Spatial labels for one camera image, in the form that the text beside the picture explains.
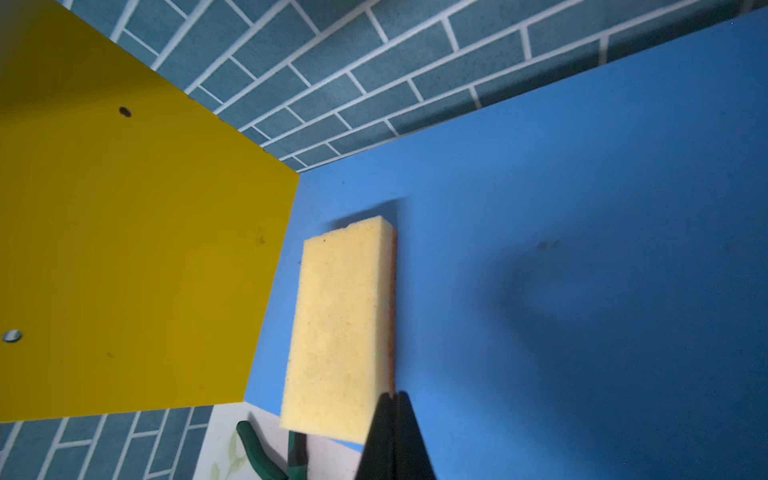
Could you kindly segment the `pale yellow sponge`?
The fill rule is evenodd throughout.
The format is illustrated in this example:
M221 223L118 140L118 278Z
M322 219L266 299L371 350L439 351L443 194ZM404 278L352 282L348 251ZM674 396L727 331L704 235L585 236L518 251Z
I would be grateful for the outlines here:
M394 391L397 232L383 217L303 244L280 425L362 444Z

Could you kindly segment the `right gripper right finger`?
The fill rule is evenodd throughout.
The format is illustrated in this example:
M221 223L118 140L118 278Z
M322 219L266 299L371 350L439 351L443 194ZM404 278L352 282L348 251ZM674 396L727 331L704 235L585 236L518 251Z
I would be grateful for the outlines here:
M397 480L436 480L415 412L406 392L394 399L393 470Z

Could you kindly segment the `yellow shelf with coloured boards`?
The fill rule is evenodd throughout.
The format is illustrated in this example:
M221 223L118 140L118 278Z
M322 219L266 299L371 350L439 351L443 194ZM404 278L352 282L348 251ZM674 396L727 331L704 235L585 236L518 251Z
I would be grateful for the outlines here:
M397 384L442 479L767 475L767 13L306 175L302 240L394 200Z

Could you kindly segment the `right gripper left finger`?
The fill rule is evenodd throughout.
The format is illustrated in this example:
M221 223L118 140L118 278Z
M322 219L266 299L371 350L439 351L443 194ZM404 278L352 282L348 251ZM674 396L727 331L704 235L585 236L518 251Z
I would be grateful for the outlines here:
M377 402L356 480L392 480L395 477L394 438L394 402L389 393L384 393Z

